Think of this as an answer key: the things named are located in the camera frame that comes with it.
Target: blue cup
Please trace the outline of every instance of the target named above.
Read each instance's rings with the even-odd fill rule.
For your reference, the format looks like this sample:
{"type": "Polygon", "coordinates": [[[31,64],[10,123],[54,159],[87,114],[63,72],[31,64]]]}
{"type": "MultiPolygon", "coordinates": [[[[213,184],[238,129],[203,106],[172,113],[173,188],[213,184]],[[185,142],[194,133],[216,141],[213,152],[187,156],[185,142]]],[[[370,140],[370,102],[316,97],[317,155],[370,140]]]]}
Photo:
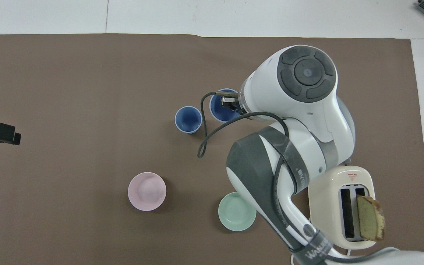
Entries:
{"type": "Polygon", "coordinates": [[[185,106],[176,112],[174,116],[174,123],[178,130],[183,133],[193,134],[202,125],[201,112],[192,106],[185,106]]]}
{"type": "MultiPolygon", "coordinates": [[[[222,88],[219,91],[236,93],[235,90],[230,88],[222,88]]],[[[221,97],[217,95],[213,95],[209,103],[209,109],[211,111],[211,114],[217,121],[226,123],[227,121],[240,116],[240,114],[237,113],[237,111],[233,111],[227,107],[222,107],[220,105],[220,98],[221,97]]]]}

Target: brown paper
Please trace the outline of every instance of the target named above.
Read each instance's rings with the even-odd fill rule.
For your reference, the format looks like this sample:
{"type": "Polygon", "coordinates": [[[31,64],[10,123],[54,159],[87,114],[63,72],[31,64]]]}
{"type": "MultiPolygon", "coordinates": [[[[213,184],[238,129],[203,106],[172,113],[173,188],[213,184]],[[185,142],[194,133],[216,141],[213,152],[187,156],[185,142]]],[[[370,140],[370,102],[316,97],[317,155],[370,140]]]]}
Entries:
{"type": "MultiPolygon", "coordinates": [[[[196,157],[204,128],[173,118],[207,92],[241,83],[294,44],[334,60],[356,124],[352,164],[367,169],[386,220],[385,246],[424,251],[424,148],[409,40],[202,38],[192,35],[0,35],[0,264],[288,264],[261,216],[234,233],[219,201],[232,143],[266,123],[243,120],[196,157]],[[127,197],[151,171],[166,182],[153,212],[127,197]]],[[[209,128],[220,125],[208,107],[209,128]]],[[[308,216],[306,191],[293,198],[308,216]]]]}

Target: black cable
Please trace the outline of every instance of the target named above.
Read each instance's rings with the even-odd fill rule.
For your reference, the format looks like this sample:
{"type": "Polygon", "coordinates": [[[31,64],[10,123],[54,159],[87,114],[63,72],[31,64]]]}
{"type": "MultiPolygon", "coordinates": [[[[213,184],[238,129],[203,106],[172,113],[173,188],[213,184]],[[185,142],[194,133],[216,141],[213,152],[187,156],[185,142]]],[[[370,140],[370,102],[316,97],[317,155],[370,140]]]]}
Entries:
{"type": "Polygon", "coordinates": [[[283,119],[281,119],[281,117],[279,117],[279,116],[277,116],[276,114],[273,114],[273,113],[270,113],[270,112],[264,112],[264,111],[259,111],[259,112],[252,112],[252,113],[246,113],[246,114],[243,114],[243,115],[241,115],[241,116],[238,116],[238,117],[236,117],[236,118],[234,118],[234,119],[232,119],[232,120],[229,120],[229,121],[227,121],[226,123],[224,123],[224,124],[222,124],[222,125],[220,125],[219,127],[217,127],[211,134],[209,134],[209,135],[207,135],[207,129],[206,129],[206,131],[205,131],[205,138],[204,138],[204,140],[202,141],[202,143],[201,143],[201,145],[199,146],[199,150],[197,151],[197,157],[198,158],[202,158],[203,156],[204,156],[204,154],[205,154],[205,146],[207,145],[207,141],[214,135],[214,134],[216,134],[217,133],[217,131],[220,131],[221,129],[223,129],[223,128],[225,128],[225,127],[227,127],[227,126],[229,126],[230,124],[232,124],[232,123],[234,123],[234,122],[236,122],[236,121],[239,121],[239,120],[241,120],[241,119],[245,119],[245,118],[249,118],[249,117],[253,117],[253,116],[268,116],[268,117],[271,117],[271,118],[273,118],[273,119],[275,119],[276,121],[278,121],[279,122],[279,124],[281,124],[281,126],[282,126],[282,128],[284,129],[284,134],[287,136],[287,137],[289,137],[289,129],[288,129],[288,127],[287,127],[287,125],[284,123],[284,120],[283,119]]]}
{"type": "Polygon", "coordinates": [[[283,225],[287,227],[289,223],[287,223],[286,218],[284,217],[284,214],[282,213],[281,205],[279,203],[279,198],[278,198],[278,179],[279,179],[279,173],[281,173],[281,166],[283,161],[284,160],[282,159],[282,157],[279,157],[278,167],[276,167],[276,171],[274,171],[272,195],[273,195],[274,210],[278,214],[278,217],[283,223],[283,225]]]}
{"type": "Polygon", "coordinates": [[[365,255],[365,256],[361,256],[361,257],[357,257],[357,258],[337,258],[337,257],[333,257],[332,255],[327,255],[325,257],[325,259],[327,260],[331,260],[334,262],[339,262],[339,263],[345,263],[345,264],[350,264],[350,263],[358,263],[358,262],[363,262],[372,258],[376,258],[382,254],[385,253],[389,253],[392,251],[399,251],[399,249],[394,248],[394,247],[388,247],[388,248],[383,248],[381,250],[377,250],[374,253],[371,253],[369,255],[365,255]]]}
{"type": "MultiPolygon", "coordinates": [[[[202,121],[204,121],[204,131],[205,131],[205,137],[207,138],[207,122],[205,121],[205,115],[204,115],[204,100],[208,97],[208,96],[212,96],[215,95],[216,92],[209,92],[207,94],[205,94],[205,96],[202,97],[201,99],[201,115],[202,115],[202,121]]],[[[202,156],[204,156],[205,154],[205,149],[207,148],[207,142],[204,145],[204,150],[202,151],[202,154],[200,156],[200,158],[202,156]]]]}

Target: light green bowl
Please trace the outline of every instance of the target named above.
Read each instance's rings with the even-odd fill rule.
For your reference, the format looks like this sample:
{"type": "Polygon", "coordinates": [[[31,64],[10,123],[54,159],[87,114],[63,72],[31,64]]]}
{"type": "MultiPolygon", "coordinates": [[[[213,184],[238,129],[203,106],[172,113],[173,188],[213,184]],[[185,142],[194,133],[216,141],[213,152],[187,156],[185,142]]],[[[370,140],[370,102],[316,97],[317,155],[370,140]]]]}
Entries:
{"type": "Polygon", "coordinates": [[[249,228],[256,218],[256,210],[237,192],[229,193],[219,204],[219,219],[227,229],[238,232],[249,228]]]}

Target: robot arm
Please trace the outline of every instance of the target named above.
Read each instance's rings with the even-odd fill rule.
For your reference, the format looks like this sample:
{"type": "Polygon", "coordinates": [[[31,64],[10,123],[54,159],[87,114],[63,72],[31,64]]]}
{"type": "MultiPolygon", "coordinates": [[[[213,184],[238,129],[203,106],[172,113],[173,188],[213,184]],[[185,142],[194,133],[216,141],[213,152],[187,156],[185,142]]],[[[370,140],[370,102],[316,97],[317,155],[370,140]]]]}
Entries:
{"type": "Polygon", "coordinates": [[[274,123],[236,141],[227,158],[229,179],[302,265],[424,264],[424,253],[394,248],[342,256],[292,203],[293,194],[353,152],[354,124],[336,96],[337,82],[332,60],[314,47],[287,47],[264,61],[242,85],[241,113],[275,114],[288,131],[274,123]]]}

